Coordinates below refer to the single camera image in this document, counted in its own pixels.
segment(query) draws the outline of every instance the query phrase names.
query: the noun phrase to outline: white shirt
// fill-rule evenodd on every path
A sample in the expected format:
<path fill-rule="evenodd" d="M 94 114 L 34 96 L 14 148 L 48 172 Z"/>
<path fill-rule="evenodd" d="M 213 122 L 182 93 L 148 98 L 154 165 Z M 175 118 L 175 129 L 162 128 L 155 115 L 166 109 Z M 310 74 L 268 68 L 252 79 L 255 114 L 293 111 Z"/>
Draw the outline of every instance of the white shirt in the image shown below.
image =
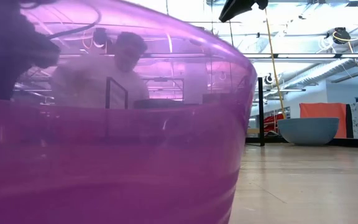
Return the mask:
<path fill-rule="evenodd" d="M 136 72 L 122 72 L 113 57 L 84 55 L 59 67 L 52 74 L 52 91 L 57 105 L 104 108 L 106 79 L 112 77 L 128 91 L 128 107 L 149 98 L 144 81 Z M 111 83 L 110 108 L 123 109 L 124 92 Z"/>

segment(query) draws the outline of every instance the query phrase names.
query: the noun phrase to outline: plastic bowl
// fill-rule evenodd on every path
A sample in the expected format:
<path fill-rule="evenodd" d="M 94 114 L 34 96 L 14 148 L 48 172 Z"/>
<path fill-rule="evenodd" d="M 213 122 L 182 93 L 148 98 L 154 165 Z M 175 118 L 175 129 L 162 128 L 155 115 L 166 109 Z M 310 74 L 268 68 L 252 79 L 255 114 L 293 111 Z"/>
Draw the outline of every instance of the plastic bowl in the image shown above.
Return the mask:
<path fill-rule="evenodd" d="M 300 146 L 322 146 L 333 140 L 339 118 L 293 118 L 278 121 L 281 135 Z"/>

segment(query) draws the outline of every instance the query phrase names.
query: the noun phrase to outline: man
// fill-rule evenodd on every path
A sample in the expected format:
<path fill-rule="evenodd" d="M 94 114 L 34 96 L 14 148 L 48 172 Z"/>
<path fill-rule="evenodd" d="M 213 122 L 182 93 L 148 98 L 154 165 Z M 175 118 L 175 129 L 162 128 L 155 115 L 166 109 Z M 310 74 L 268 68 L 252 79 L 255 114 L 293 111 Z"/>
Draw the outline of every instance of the man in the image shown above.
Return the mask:
<path fill-rule="evenodd" d="M 84 55 L 60 65 L 52 74 L 52 91 L 57 105 L 104 108 L 106 78 L 112 77 L 128 91 L 128 105 L 149 98 L 149 91 L 133 71 L 140 56 L 147 50 L 137 34 L 121 33 L 113 46 L 115 56 Z M 124 92 L 111 83 L 110 107 L 124 108 Z"/>

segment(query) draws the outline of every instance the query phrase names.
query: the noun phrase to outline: white wall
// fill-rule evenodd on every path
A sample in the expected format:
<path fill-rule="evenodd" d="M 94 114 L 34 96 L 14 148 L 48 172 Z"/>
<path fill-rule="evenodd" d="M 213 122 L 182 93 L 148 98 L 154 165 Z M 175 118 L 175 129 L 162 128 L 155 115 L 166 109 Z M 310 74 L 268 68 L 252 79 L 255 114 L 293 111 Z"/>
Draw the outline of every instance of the white wall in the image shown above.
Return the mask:
<path fill-rule="evenodd" d="M 291 118 L 300 117 L 300 103 L 327 103 L 326 81 L 323 80 L 316 86 L 305 87 L 306 91 L 289 92 L 284 97 L 284 107 L 290 107 Z M 264 106 L 264 111 L 279 110 L 281 108 L 279 100 L 268 100 Z M 251 116 L 259 114 L 258 106 L 254 106 Z"/>
<path fill-rule="evenodd" d="M 356 72 L 358 68 L 353 68 L 348 72 Z M 340 83 L 331 83 L 341 77 L 348 76 L 346 72 L 339 73 L 327 79 L 327 97 L 329 103 L 355 103 L 358 98 L 358 77 L 348 79 Z"/>

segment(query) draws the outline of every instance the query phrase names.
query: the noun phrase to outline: floor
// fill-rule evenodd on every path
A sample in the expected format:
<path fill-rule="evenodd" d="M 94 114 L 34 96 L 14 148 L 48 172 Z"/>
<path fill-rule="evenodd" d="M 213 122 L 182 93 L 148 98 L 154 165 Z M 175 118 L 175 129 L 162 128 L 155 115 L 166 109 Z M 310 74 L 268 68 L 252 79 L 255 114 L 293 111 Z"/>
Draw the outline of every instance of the floor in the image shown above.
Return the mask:
<path fill-rule="evenodd" d="M 358 224 L 358 148 L 247 146 L 230 224 Z"/>

